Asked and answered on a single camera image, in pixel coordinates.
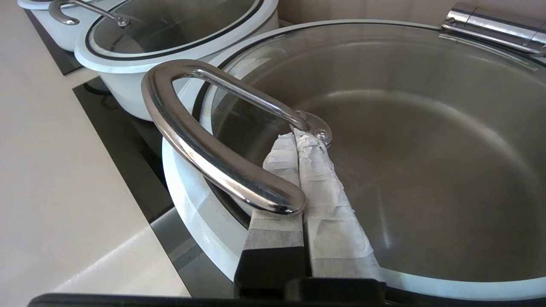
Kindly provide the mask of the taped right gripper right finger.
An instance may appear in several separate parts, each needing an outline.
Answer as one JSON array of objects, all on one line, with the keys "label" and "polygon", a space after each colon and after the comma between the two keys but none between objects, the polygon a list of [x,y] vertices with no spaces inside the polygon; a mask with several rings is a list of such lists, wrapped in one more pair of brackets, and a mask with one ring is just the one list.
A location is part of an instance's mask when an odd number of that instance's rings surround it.
[{"label": "taped right gripper right finger", "polygon": [[310,133],[294,131],[299,179],[307,204],[311,273],[315,278],[370,278],[383,282],[380,265],[324,143]]}]

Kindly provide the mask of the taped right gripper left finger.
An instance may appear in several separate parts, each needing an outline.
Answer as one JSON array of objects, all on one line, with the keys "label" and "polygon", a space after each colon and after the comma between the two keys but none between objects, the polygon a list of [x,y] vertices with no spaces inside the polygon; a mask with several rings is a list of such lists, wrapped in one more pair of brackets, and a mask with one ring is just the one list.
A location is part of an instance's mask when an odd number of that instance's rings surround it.
[{"label": "taped right gripper left finger", "polygon": [[[294,134],[278,136],[263,162],[263,169],[300,185]],[[253,210],[234,276],[235,296],[283,299],[286,284],[306,275],[302,216]]]}]

